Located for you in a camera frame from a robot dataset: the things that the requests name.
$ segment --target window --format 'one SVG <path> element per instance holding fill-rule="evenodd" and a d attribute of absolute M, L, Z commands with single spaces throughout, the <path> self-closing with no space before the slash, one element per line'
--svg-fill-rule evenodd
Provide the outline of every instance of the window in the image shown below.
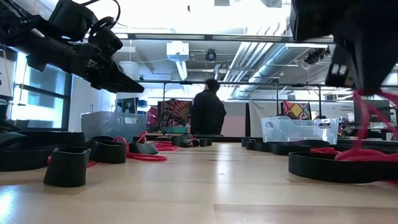
<path fill-rule="evenodd" d="M 66 131 L 72 76 L 50 65 L 43 72 L 25 66 L 18 53 L 11 119 L 29 120 L 28 129 Z"/>

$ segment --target man in black jacket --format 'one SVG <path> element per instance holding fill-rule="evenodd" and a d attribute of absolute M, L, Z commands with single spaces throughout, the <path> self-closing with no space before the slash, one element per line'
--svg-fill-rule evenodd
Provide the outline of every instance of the man in black jacket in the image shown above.
<path fill-rule="evenodd" d="M 191 133 L 196 135 L 219 135 L 226 115 L 224 104 L 217 97 L 220 84 L 214 78 L 205 81 L 205 90 L 193 100 Z"/>

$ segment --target ceiling duct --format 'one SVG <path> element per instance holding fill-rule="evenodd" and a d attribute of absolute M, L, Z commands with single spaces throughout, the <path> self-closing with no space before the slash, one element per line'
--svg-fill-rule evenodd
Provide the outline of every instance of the ceiling duct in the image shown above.
<path fill-rule="evenodd" d="M 300 47 L 294 44 L 274 44 L 267 52 L 258 71 L 249 79 L 251 83 L 266 82 L 270 77 L 279 73 L 285 67 L 273 65 L 288 65 L 299 58 L 308 47 Z M 241 98 L 247 97 L 252 91 L 259 88 L 258 85 L 242 85 L 236 89 L 234 96 Z"/>

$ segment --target fluorescent light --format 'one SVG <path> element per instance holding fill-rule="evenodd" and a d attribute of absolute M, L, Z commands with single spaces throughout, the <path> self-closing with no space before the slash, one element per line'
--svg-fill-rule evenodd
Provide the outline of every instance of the fluorescent light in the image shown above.
<path fill-rule="evenodd" d="M 128 39 L 129 36 L 127 34 L 116 34 L 116 37 L 119 37 L 120 39 Z"/>
<path fill-rule="evenodd" d="M 286 44 L 286 47 L 308 47 L 308 48 L 327 48 L 327 44 Z"/>

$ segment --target white wall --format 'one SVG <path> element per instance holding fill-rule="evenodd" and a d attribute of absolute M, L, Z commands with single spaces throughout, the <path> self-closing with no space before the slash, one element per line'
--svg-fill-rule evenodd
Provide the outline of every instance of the white wall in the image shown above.
<path fill-rule="evenodd" d="M 78 77 L 73 77 L 72 96 L 70 102 L 69 131 L 81 131 L 80 115 L 82 113 L 114 110 L 116 94 L 106 90 L 90 87 L 90 83 Z"/>
<path fill-rule="evenodd" d="M 15 62 L 11 60 L 6 60 L 0 57 L 0 95 L 4 96 L 12 96 L 12 86 L 14 83 L 14 71 L 15 71 Z M 10 118 L 11 107 L 9 106 L 7 109 L 7 117 Z"/>

